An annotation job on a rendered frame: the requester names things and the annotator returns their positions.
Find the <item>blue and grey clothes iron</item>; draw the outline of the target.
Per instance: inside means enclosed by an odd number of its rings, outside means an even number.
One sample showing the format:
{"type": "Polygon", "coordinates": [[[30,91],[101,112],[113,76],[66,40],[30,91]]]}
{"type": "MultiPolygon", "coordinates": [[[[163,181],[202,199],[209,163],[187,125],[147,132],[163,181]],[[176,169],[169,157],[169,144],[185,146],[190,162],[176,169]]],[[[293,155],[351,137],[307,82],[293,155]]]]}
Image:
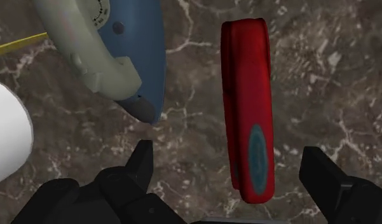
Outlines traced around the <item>blue and grey clothes iron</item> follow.
{"type": "Polygon", "coordinates": [[[160,0],[33,0],[49,38],[92,92],[144,123],[163,109],[160,0]]]}

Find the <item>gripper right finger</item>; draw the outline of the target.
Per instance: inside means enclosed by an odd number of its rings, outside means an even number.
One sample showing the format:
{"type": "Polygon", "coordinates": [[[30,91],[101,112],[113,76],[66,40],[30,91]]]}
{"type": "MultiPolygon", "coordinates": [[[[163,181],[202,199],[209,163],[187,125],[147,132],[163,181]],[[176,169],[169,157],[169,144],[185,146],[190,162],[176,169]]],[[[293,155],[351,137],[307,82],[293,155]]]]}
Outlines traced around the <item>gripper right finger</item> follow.
{"type": "Polygon", "coordinates": [[[382,224],[382,188],[345,174],[320,148],[304,147],[299,179],[328,224],[382,224]]]}

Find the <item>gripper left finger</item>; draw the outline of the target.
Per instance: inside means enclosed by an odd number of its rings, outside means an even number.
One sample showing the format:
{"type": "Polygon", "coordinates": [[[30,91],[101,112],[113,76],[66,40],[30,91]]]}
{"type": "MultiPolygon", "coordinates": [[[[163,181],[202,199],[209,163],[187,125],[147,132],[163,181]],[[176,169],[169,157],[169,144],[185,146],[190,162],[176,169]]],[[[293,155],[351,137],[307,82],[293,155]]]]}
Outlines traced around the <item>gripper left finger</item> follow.
{"type": "Polygon", "coordinates": [[[11,224],[186,224],[148,193],[153,142],[140,140],[124,166],[101,170],[85,185],[71,178],[42,184],[11,224]]]}

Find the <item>white round object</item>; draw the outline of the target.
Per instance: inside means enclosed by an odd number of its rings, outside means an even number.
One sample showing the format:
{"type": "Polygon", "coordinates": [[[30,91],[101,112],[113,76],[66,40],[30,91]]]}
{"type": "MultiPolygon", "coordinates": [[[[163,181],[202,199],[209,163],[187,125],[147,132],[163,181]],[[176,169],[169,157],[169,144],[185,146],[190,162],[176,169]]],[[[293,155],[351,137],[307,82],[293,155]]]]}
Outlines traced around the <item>white round object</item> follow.
{"type": "Polygon", "coordinates": [[[32,120],[26,107],[0,83],[0,182],[24,165],[33,141],[32,120]]]}

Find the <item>yellow pencil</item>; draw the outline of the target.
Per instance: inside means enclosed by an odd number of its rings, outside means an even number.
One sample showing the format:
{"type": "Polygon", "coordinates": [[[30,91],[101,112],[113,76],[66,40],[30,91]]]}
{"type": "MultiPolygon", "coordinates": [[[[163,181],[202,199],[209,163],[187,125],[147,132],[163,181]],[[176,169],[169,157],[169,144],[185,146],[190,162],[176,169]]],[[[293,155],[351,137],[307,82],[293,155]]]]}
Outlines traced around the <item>yellow pencil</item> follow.
{"type": "Polygon", "coordinates": [[[48,38],[46,32],[0,45],[0,56],[48,38]]]}

